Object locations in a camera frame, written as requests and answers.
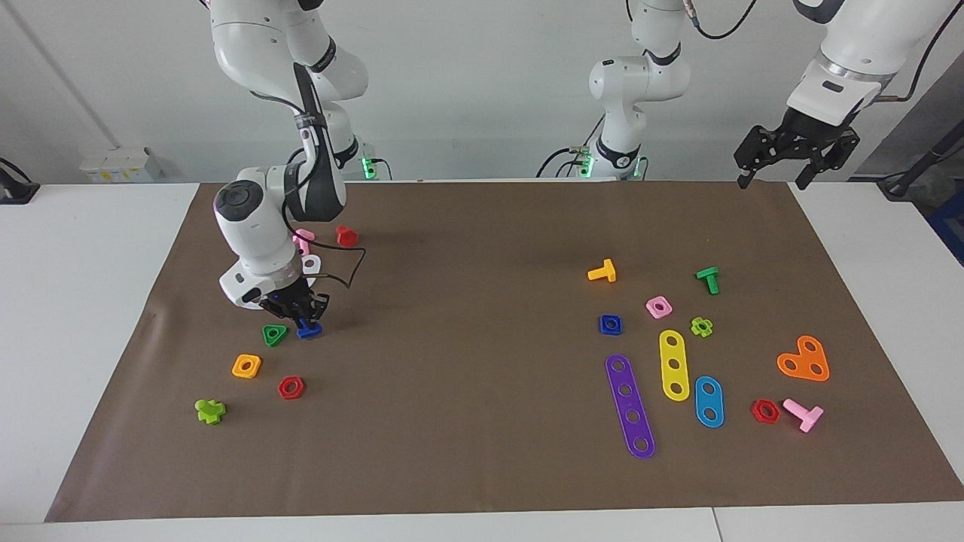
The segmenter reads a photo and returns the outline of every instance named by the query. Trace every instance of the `wall outlet box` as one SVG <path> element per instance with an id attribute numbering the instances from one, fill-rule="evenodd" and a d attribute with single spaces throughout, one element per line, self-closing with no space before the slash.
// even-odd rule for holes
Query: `wall outlet box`
<path id="1" fill-rule="evenodd" d="M 88 156 L 80 170 L 91 182 L 157 182 L 163 175 L 157 159 L 143 147 Z"/>

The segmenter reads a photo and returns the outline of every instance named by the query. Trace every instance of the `yellow strip with holes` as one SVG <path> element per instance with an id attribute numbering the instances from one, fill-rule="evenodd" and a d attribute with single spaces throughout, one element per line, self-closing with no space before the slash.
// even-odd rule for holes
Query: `yellow strip with holes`
<path id="1" fill-rule="evenodd" d="M 689 371 L 686 370 L 686 343 L 683 336 L 671 329 L 659 334 L 659 359 L 663 393 L 674 401 L 687 400 Z"/>

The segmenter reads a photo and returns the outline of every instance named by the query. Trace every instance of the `orange t-shaped bolt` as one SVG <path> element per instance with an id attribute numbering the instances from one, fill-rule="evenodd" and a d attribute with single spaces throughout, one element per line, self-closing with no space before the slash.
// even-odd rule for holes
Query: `orange t-shaped bolt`
<path id="1" fill-rule="evenodd" d="M 589 276 L 590 281 L 605 278 L 611 283 L 616 282 L 616 268 L 612 266 L 612 260 L 609 258 L 606 258 L 602 261 L 602 267 L 599 269 L 593 269 L 587 273 L 587 275 Z"/>

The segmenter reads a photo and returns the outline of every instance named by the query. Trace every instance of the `purple strip with holes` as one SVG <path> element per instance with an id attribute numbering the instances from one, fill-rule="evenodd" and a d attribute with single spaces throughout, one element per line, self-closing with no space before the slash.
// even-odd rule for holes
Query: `purple strip with holes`
<path id="1" fill-rule="evenodd" d="M 605 370 L 609 375 L 609 386 L 612 397 L 616 401 L 616 411 L 619 422 L 623 425 L 623 436 L 626 437 L 626 448 L 634 457 L 648 459 L 656 453 L 656 443 L 653 441 L 653 431 L 643 410 L 643 398 L 636 388 L 636 380 L 632 377 L 632 367 L 626 356 L 613 354 L 606 358 Z"/>

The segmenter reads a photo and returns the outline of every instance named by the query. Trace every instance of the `orange heart-shaped piece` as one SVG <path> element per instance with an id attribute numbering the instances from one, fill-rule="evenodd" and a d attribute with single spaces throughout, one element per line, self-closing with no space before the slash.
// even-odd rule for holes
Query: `orange heart-shaped piece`
<path id="1" fill-rule="evenodd" d="M 823 382 L 830 378 L 830 366 L 827 364 L 827 356 L 823 353 L 823 345 L 820 341 L 809 336 L 802 335 L 796 340 L 796 347 L 799 354 L 780 354 L 777 356 L 777 367 L 780 372 L 793 378 L 803 378 Z"/>

